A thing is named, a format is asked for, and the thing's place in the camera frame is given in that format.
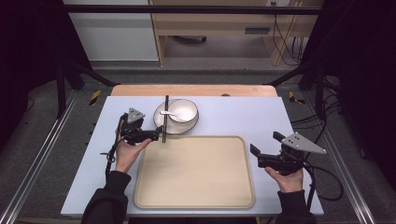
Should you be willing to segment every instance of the hand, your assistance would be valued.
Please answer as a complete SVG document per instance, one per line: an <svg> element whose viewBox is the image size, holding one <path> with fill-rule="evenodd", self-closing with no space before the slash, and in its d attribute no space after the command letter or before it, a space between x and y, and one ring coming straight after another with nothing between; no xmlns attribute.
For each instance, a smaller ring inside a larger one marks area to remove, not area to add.
<svg viewBox="0 0 396 224"><path fill-rule="evenodd" d="M279 185L280 192L291 193L303 190L303 169L300 169L296 173L290 175L280 175L271 167L265 167L264 170Z"/></svg>
<svg viewBox="0 0 396 224"><path fill-rule="evenodd" d="M128 173L140 151L146 148L150 142L149 138L137 146L131 146L124 141L119 142L116 149L116 171Z"/></svg>

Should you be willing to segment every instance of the black pole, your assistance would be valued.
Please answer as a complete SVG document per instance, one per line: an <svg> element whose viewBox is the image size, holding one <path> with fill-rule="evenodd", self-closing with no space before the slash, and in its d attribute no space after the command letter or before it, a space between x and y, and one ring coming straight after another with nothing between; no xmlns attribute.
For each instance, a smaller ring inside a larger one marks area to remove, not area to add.
<svg viewBox="0 0 396 224"><path fill-rule="evenodd" d="M321 7L231 7L231 6L114 6L64 5L39 6L42 10L66 10L70 13L184 13L184 14L262 14L262 15L323 15L342 12Z"/></svg>

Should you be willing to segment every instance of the white table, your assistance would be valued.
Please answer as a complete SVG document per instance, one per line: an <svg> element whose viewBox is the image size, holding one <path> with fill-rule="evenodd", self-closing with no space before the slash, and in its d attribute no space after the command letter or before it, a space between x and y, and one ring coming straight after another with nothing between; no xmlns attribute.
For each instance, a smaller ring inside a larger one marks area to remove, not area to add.
<svg viewBox="0 0 396 224"><path fill-rule="evenodd" d="M280 143L273 139L277 131L285 136L292 134L289 117L280 97L214 97L214 96L171 96L195 102L200 118L197 125L185 134L239 135L244 138L247 150L253 144L265 154L279 154ZM109 96L96 124L86 153L83 157L73 185L67 195L62 214L81 217L93 193L105 185L106 158L114 142L115 129L120 116L133 107L145 113L143 130L156 128L153 113L164 101L164 96ZM125 190L129 204L127 216L134 217L241 217L266 216L280 213L277 197L278 185L262 168L257 158L248 153L255 203L249 209L141 209L134 204L134 188L140 157L129 172L132 181ZM304 173L304 188L309 191L309 174ZM315 194L311 212L322 215L323 210Z"/></svg>

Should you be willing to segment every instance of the beige tray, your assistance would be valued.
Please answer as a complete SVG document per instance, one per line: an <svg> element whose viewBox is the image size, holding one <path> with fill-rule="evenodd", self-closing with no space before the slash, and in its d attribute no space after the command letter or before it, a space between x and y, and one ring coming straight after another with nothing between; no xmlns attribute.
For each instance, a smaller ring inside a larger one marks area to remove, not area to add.
<svg viewBox="0 0 396 224"><path fill-rule="evenodd" d="M248 208L248 155L238 136L171 135L152 142L134 193L140 208Z"/></svg>

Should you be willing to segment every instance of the white cabinet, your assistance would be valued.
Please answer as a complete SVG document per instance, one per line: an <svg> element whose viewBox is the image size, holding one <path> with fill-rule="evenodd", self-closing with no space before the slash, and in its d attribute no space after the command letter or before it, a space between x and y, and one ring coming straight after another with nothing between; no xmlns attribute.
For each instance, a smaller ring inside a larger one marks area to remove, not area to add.
<svg viewBox="0 0 396 224"><path fill-rule="evenodd" d="M66 5L148 5L147 0L64 0ZM70 13L90 61L158 61L150 14Z"/></svg>

